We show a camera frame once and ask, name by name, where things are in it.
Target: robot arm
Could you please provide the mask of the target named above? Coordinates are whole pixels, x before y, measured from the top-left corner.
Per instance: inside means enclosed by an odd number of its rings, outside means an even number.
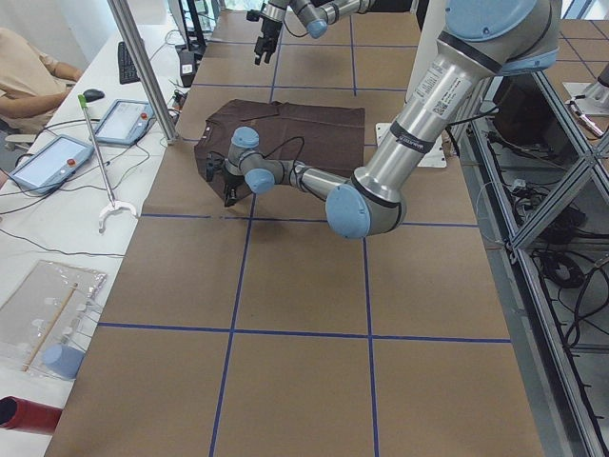
[[[438,55],[391,125],[370,162],[350,179],[302,163],[264,158],[258,135],[235,132],[229,175],[252,191],[286,184],[325,200],[329,225],[363,238],[399,225],[406,213],[402,187],[481,79],[543,70],[558,53],[560,0],[449,0]]]
[[[324,35],[328,25],[356,12],[365,13],[372,8],[374,2],[375,0],[335,0],[316,8],[309,0],[270,0],[260,10],[247,13],[248,21],[263,20],[263,36],[256,41],[254,63],[260,65],[263,57],[265,63],[270,62],[271,55],[277,49],[287,7],[292,8],[311,37],[319,38]]]

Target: tablet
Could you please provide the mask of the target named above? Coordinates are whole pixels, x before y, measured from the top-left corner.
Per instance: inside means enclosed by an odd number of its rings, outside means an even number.
[[[93,154],[93,146],[59,135],[9,173],[22,188],[47,193],[59,188]]]
[[[154,111],[148,102],[115,100],[95,128],[95,138],[102,145],[129,147],[142,138]]]

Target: wooden stick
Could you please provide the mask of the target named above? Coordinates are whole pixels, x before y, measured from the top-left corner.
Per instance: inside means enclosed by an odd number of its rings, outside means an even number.
[[[59,316],[61,316],[61,313],[64,312],[64,309],[68,305],[68,302],[71,300],[72,295],[74,295],[74,291],[77,288],[78,288],[78,283],[72,284],[72,287],[71,287],[68,295],[66,296],[66,298],[64,298],[64,301],[61,302],[59,309],[57,309],[57,312],[55,313],[53,318],[50,320],[49,326],[47,327],[45,334],[42,335],[42,337],[40,338],[40,341],[38,342],[38,344],[36,345],[34,350],[31,352],[31,354],[29,355],[29,359],[22,366],[22,368],[21,368],[22,371],[28,371],[29,366],[36,358],[36,355],[38,355],[38,352],[40,351],[40,348],[42,347],[42,345],[44,345],[45,342],[47,341],[47,337],[49,336],[50,331],[53,330],[53,327],[55,327],[55,324],[57,324],[57,321],[59,320]]]

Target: metal pole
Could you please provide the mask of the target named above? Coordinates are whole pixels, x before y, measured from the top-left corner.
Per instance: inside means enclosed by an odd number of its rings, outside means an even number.
[[[144,48],[144,42],[140,36],[140,32],[137,30],[137,25],[131,14],[131,10],[126,0],[108,0],[108,5],[114,16],[114,21],[118,27],[118,30],[123,36],[123,40],[127,44],[127,49],[135,68],[137,69],[138,75],[142,80],[144,91],[148,101],[154,109],[156,118],[161,125],[163,134],[167,139],[167,143],[173,143],[178,134],[173,125],[173,120],[169,116],[167,105],[159,88],[159,83],[156,80],[152,65],[147,58],[146,49]]]

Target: person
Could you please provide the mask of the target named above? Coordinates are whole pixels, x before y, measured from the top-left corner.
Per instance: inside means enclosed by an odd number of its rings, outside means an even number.
[[[0,28],[0,119],[11,128],[38,133],[69,94],[62,80],[76,82],[82,74]]]

